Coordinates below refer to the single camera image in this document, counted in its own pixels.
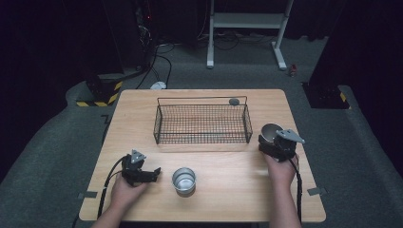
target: gray carpet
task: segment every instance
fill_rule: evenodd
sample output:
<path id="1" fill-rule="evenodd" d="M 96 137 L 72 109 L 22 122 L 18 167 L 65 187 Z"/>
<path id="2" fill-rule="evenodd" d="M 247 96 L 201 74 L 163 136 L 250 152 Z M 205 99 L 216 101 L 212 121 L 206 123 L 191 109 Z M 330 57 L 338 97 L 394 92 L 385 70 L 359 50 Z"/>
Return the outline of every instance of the gray carpet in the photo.
<path id="1" fill-rule="evenodd" d="M 321 197 L 326 220 L 304 223 L 304 227 L 403 227 L 403 180 L 374 137 L 353 91 L 347 86 L 340 87 L 352 107 L 346 110 L 312 109 L 305 97 L 301 82 L 309 81 L 325 44 L 326 40 L 283 40 L 281 50 L 287 65 L 297 65 L 294 78 L 278 70 L 267 42 L 238 44 L 229 50 L 216 48 L 214 69 L 205 67 L 205 47 L 175 46 L 162 53 L 172 48 L 166 46 L 160 47 L 159 52 L 172 63 L 168 89 L 285 91 L 297 130 L 307 142 L 304 148 L 317 185 L 328 191 Z M 230 48 L 234 44 L 216 45 Z M 169 69 L 166 60 L 158 58 L 155 69 L 165 81 Z M 135 88 L 142 77 L 124 81 L 122 90 Z M 155 82 L 155 75 L 150 73 L 140 88 L 149 89 Z M 72 226 L 82 204 L 79 195 L 86 191 L 102 147 L 106 129 L 102 115 L 110 119 L 116 105 L 76 106 L 75 100 L 84 86 L 80 83 L 67 93 L 66 109 L 36 133 L 1 183 L 0 227 Z M 75 227 L 90 225 L 91 222 L 77 220 Z"/>

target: yellow and black tape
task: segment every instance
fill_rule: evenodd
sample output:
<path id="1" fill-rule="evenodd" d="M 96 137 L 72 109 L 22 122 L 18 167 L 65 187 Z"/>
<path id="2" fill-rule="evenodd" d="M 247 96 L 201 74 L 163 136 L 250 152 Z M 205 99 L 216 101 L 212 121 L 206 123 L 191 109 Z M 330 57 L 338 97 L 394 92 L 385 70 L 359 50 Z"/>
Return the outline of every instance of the yellow and black tape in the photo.
<path id="1" fill-rule="evenodd" d="M 340 92 L 340 98 L 341 98 L 341 101 L 342 101 L 346 106 L 348 106 L 348 109 L 352 109 L 352 108 L 350 107 L 350 105 L 347 103 L 347 97 L 346 97 L 346 95 L 344 95 L 343 92 Z"/>
<path id="2" fill-rule="evenodd" d="M 111 95 L 109 96 L 108 99 L 105 99 L 103 101 L 76 101 L 76 104 L 78 106 L 110 106 L 113 105 L 118 98 L 119 95 L 119 90 L 122 87 L 123 82 L 117 83 L 113 91 L 111 92 Z"/>

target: wire basket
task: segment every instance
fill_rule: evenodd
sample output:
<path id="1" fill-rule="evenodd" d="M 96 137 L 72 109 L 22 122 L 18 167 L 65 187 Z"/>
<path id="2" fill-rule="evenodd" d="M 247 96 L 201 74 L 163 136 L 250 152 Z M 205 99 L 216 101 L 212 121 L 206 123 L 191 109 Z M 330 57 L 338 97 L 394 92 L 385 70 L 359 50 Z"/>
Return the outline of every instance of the wire basket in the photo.
<path id="1" fill-rule="evenodd" d="M 158 98 L 159 143 L 249 143 L 247 97 Z"/>

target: white metal stand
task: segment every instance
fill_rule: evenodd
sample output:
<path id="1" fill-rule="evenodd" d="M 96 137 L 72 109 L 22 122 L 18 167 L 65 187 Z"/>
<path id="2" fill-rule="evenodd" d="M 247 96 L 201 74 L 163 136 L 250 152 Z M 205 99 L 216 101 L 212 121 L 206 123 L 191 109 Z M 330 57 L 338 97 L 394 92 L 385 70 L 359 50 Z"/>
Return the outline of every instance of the white metal stand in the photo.
<path id="1" fill-rule="evenodd" d="M 211 0 L 210 29 L 207 50 L 207 68 L 214 67 L 214 28 L 250 28 L 250 29 L 279 29 L 278 39 L 272 42 L 278 67 L 281 70 L 287 69 L 279 46 L 282 36 L 290 17 L 291 7 L 294 0 L 288 0 L 284 13 L 215 13 L 214 0 Z"/>

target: metal cup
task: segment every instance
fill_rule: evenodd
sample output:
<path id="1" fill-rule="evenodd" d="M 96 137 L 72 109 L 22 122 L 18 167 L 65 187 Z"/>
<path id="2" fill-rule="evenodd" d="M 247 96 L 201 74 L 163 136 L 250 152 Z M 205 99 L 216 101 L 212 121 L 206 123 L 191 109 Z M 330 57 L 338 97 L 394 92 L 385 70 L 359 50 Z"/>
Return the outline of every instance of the metal cup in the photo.
<path id="1" fill-rule="evenodd" d="M 179 196 L 190 197 L 196 190 L 196 174 L 190 168 L 180 168 L 172 175 L 172 184 Z"/>
<path id="2" fill-rule="evenodd" d="M 267 143 L 274 144 L 275 137 L 277 136 L 276 131 L 278 130 L 282 130 L 282 127 L 275 123 L 268 123 L 261 128 L 260 135 Z"/>

